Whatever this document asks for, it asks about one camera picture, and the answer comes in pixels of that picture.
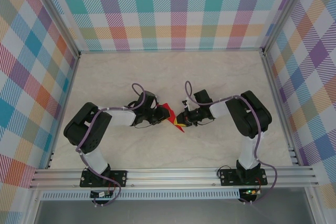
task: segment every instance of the checkered pattern wall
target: checkered pattern wall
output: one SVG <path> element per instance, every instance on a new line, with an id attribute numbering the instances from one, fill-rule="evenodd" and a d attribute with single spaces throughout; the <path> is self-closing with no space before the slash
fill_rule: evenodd
<path id="1" fill-rule="evenodd" d="M 0 0 L 0 223 L 44 168 L 75 57 L 40 0 Z"/>
<path id="2" fill-rule="evenodd" d="M 270 61 L 303 162 L 336 217 L 336 0 L 299 0 Z"/>
<path id="3" fill-rule="evenodd" d="M 91 51 L 259 48 L 278 9 L 276 0 L 54 2 L 79 48 Z"/>
<path id="4" fill-rule="evenodd" d="M 271 22 L 270 26 L 268 27 L 266 35 L 265 35 L 264 39 L 262 40 L 262 43 L 261 43 L 261 47 L 262 48 L 265 47 L 266 42 L 267 42 L 270 34 L 272 33 L 274 26 L 278 22 L 281 14 L 282 14 L 282 11 L 283 11 L 284 7 L 286 6 L 287 2 L 288 2 L 288 0 L 282 0 L 281 1 L 281 4 L 279 5 L 279 7 L 278 7 L 278 9 L 276 11 L 276 14 L 274 15 L 272 22 Z"/>

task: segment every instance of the robotic arm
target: robotic arm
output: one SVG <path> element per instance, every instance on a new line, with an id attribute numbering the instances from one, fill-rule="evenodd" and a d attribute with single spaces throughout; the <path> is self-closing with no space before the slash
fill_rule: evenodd
<path id="1" fill-rule="evenodd" d="M 269 111 L 251 91 L 246 91 L 240 96 L 256 112 L 262 131 L 261 137 L 263 137 L 263 133 L 267 131 L 268 125 L 272 122 Z M 230 113 L 237 129 L 245 137 L 240 157 L 236 164 L 236 175 L 242 184 L 254 179 L 260 170 L 260 162 L 256 160 L 254 153 L 258 139 L 258 127 L 247 104 L 238 98 L 228 98 L 224 99 L 224 101 L 213 102 L 206 90 L 194 93 L 194 97 L 196 104 L 199 104 L 199 108 L 190 110 L 189 99 L 182 101 L 185 105 L 184 111 L 176 117 L 174 124 L 183 127 L 198 126 L 203 119 L 215 120 Z"/>
<path id="2" fill-rule="evenodd" d="M 104 159 L 98 145 L 108 127 L 113 126 L 136 126 L 144 120 L 151 125 L 161 123 L 163 120 L 170 117 L 169 110 L 159 105 L 155 94 L 145 91 L 142 92 L 137 101 L 129 103 L 124 108 L 134 110 L 106 110 L 101 112 L 86 138 L 83 145 L 80 147 L 83 161 L 88 164 L 98 174 L 110 178 L 110 165 Z M 75 117 L 68 123 L 64 129 L 64 136 L 72 145 L 78 146 L 83 140 L 93 117 L 100 111 L 100 107 L 91 102 L 84 104 Z M 102 186 L 107 186 L 108 181 L 91 174 L 91 180 L 100 183 Z"/>

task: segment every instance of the purple cable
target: purple cable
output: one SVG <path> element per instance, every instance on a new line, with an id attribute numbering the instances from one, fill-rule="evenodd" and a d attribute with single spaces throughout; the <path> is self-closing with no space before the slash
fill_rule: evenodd
<path id="1" fill-rule="evenodd" d="M 145 90 L 144 90 L 144 88 L 143 88 L 140 84 L 138 84 L 138 83 L 133 83 L 133 84 L 132 84 L 132 89 L 134 90 L 134 92 L 135 92 L 137 95 L 140 96 L 140 94 L 135 90 L 134 86 L 138 86 L 138 87 L 140 87 L 140 89 L 142 90 L 142 93 L 145 94 Z M 99 116 L 99 114 L 100 114 L 101 112 L 106 111 L 106 110 L 125 110 L 125 111 L 126 111 L 126 110 L 135 110 L 135 109 L 139 108 L 144 102 L 145 102 L 145 95 L 143 95 L 140 104 L 137 105 L 137 106 L 135 106 L 135 107 L 132 107 L 132 108 L 125 108 L 125 107 L 121 107 L 121 108 L 120 108 L 120 107 L 110 107 L 110 108 L 103 108 L 103 109 L 99 110 L 99 111 L 95 114 L 95 116 L 93 117 L 93 119 L 92 119 L 92 121 L 91 121 L 91 123 L 90 123 L 90 126 L 88 127 L 88 129 L 87 129 L 87 131 L 86 131 L 86 133 L 85 133 L 85 135 L 84 135 L 82 141 L 80 141 L 80 143 L 78 144 L 78 146 L 77 146 L 77 148 L 76 148 L 76 152 L 79 153 L 80 158 L 82 159 L 82 161 L 83 161 L 83 163 L 85 164 L 85 166 L 87 166 L 87 169 L 89 169 L 89 170 L 90 170 L 92 173 L 94 173 L 96 176 L 101 177 L 102 179 L 106 179 L 106 180 L 108 180 L 108 181 L 114 183 L 115 185 L 117 185 L 117 186 L 119 187 L 119 191 L 118 191 L 117 195 L 116 195 L 113 199 L 109 200 L 109 201 L 108 201 L 107 203 L 105 203 L 105 204 L 98 205 L 98 204 L 96 203 L 96 199 L 94 198 L 94 199 L 93 199 L 93 202 L 96 204 L 95 206 L 101 206 L 101 207 L 103 207 L 103 206 L 107 206 L 107 205 L 111 204 L 112 202 L 114 202 L 114 201 L 119 197 L 119 195 L 120 195 L 120 193 L 121 193 L 121 186 L 120 186 L 120 184 L 119 184 L 117 181 L 115 181 L 115 180 L 113 180 L 113 179 L 111 179 L 111 178 L 102 176 L 101 174 L 99 174 L 99 173 L 97 173 L 95 170 L 93 170 L 93 169 L 89 166 L 89 164 L 86 162 L 86 160 L 83 158 L 83 152 L 81 151 L 80 148 L 83 146 L 83 144 L 85 143 L 86 139 L 88 138 L 88 136 L 89 136 L 89 134 L 90 134 L 90 131 L 91 131 L 92 127 L 93 127 L 93 124 L 94 124 L 94 122 L 96 121 L 97 117 Z"/>
<path id="2" fill-rule="evenodd" d="M 190 93 L 188 93 L 187 84 L 188 84 L 189 87 L 190 87 Z M 262 165 L 271 167 L 271 168 L 274 170 L 274 173 L 275 173 L 274 182 L 273 182 L 272 186 L 269 188 L 269 190 L 267 191 L 267 193 L 266 193 L 263 197 L 261 197 L 261 198 L 255 200 L 254 203 L 259 202 L 259 201 L 261 201 L 262 199 L 265 199 L 265 198 L 269 195 L 269 193 L 273 190 L 273 188 L 275 187 L 275 184 L 276 184 L 276 182 L 277 182 L 277 180 L 278 180 L 278 171 L 277 171 L 277 169 L 276 169 L 274 166 L 262 162 L 262 161 L 258 158 L 258 156 L 257 156 L 257 150 L 258 150 L 258 146 L 259 146 L 260 139 L 261 139 L 261 126 L 260 126 L 260 121 L 259 121 L 259 118 L 258 118 L 258 116 L 257 116 L 257 113 L 254 111 L 254 109 L 252 108 L 251 104 L 249 104 L 249 102 L 248 102 L 245 98 L 243 98 L 243 97 L 241 97 L 241 96 L 239 96 L 239 95 L 234 95 L 234 96 L 232 96 L 232 97 L 223 98 L 223 99 L 220 99 L 220 100 L 215 101 L 215 102 L 199 103 L 199 102 L 194 101 L 193 98 L 191 97 L 191 94 L 192 94 L 192 90 L 193 90 L 193 89 L 192 89 L 192 86 L 191 86 L 190 81 L 186 81 L 186 82 L 185 82 L 185 84 L 184 84 L 184 89 L 185 89 L 185 92 L 186 92 L 188 98 L 189 98 L 192 102 L 196 103 L 197 105 L 212 105 L 212 104 L 215 104 L 215 103 L 219 103 L 219 102 L 223 102 L 223 101 L 229 100 L 229 99 L 231 99 L 231 98 L 238 98 L 238 99 L 241 99 L 243 102 L 246 103 L 246 105 L 248 106 L 248 108 L 251 110 L 252 115 L 253 115 L 253 117 L 255 118 L 255 120 L 256 120 L 256 122 L 257 122 L 257 126 L 258 126 L 258 139 L 257 139 L 256 147 L 255 147 L 255 149 L 254 149 L 254 158 L 255 158 L 257 161 L 259 161 Z"/>

